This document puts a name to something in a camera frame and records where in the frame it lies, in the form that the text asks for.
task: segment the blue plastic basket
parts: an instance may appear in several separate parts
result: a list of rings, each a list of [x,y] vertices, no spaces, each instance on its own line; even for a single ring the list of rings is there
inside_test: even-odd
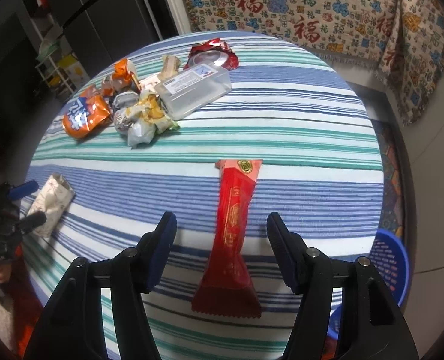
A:
[[[370,250],[369,259],[375,264],[400,306],[409,285],[409,258],[405,247],[392,232],[379,229]],[[338,338],[340,319],[341,307],[339,306],[332,313],[328,323],[329,337]]]

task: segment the metal screw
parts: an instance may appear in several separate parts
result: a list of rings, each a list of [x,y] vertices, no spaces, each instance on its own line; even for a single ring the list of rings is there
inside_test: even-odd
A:
[[[362,265],[362,266],[369,266],[369,265],[370,265],[370,260],[369,260],[367,257],[364,257],[364,256],[359,257],[359,258],[357,259],[357,261],[358,261],[359,264]]]
[[[82,266],[87,262],[87,259],[85,257],[77,257],[74,260],[74,265],[75,266]]]
[[[124,250],[126,257],[134,257],[137,254],[137,249],[135,247],[128,247]]]
[[[307,254],[308,254],[310,257],[317,257],[317,256],[319,256],[319,254],[320,254],[320,250],[319,250],[319,249],[316,249],[315,247],[309,247],[309,248],[307,249]]]

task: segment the round table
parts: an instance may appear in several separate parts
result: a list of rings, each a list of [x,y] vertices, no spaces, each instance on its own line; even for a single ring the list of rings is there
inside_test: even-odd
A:
[[[383,172],[365,107],[326,63],[283,40],[255,33],[194,33],[144,47],[129,57],[140,78],[172,54],[223,38],[239,57],[232,91],[181,120],[177,134],[130,149],[113,126],[77,142],[55,118],[33,156],[27,180],[42,186],[64,175],[76,195],[49,240],[26,237],[24,255],[45,304],[77,256],[116,256],[153,231],[164,211],[178,231],[160,284],[144,295],[163,359],[274,359],[284,351],[300,297],[281,279],[265,223],[279,212],[291,231],[328,256],[367,255],[379,224]],[[108,67],[89,84],[100,85]],[[191,300],[212,249],[221,158],[262,158],[243,255],[262,306],[260,319],[192,312]],[[27,211],[35,196],[22,202]],[[334,290],[333,309],[341,302]],[[104,329],[119,358],[110,291],[103,290]]]

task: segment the clear plastic container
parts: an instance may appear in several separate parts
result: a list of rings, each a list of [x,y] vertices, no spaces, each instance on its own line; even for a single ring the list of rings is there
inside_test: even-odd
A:
[[[155,86],[174,120],[190,115],[232,90],[229,71],[212,62],[196,64]]]

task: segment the red wrapper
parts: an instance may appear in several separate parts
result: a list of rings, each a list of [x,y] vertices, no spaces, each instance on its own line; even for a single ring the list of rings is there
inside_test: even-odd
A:
[[[262,160],[222,160],[214,245],[192,310],[230,317],[260,318],[261,309],[240,254],[249,203]]]
[[[222,51],[226,54],[228,54],[228,59],[225,61],[225,63],[222,65],[223,68],[226,68],[228,71],[231,71],[233,69],[237,69],[239,67],[239,58],[237,55],[232,51],[230,46],[227,44],[227,42],[222,41],[220,38],[212,39],[206,43],[197,44],[195,46],[192,46],[189,53],[188,60],[197,55],[198,53],[209,51],[209,50],[217,50]],[[184,70],[189,68],[188,62],[184,66]]]

